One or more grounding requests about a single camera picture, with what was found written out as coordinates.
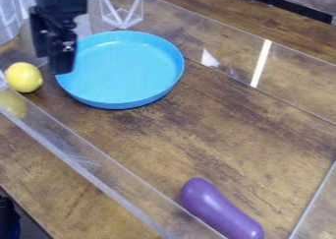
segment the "purple eggplant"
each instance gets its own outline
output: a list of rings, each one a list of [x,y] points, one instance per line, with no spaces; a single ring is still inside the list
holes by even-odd
[[[205,179],[192,178],[185,183],[180,199],[184,208],[228,239],[264,239],[261,225]]]

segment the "wooden table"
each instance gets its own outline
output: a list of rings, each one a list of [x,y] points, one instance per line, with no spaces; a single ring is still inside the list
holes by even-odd
[[[167,1],[336,62],[331,26],[248,0]],[[335,159],[335,125],[192,61],[168,96],[127,111],[88,108],[47,71],[44,79],[28,99],[165,195],[179,202],[184,182],[207,177],[268,238],[288,238]],[[52,237],[159,237],[4,116],[0,122],[1,187]]]

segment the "blue bowl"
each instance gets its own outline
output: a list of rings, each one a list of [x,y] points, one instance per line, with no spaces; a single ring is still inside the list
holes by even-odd
[[[161,98],[183,72],[183,54],[169,41],[144,32],[119,30],[77,42],[73,70],[56,79],[80,102],[127,109]]]

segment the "lemon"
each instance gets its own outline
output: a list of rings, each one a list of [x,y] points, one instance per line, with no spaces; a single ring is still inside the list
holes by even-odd
[[[25,62],[17,62],[5,71],[8,85],[23,93],[33,92],[43,85],[39,68]]]
[[[19,118],[27,115],[28,104],[12,90],[0,91],[0,106]]]

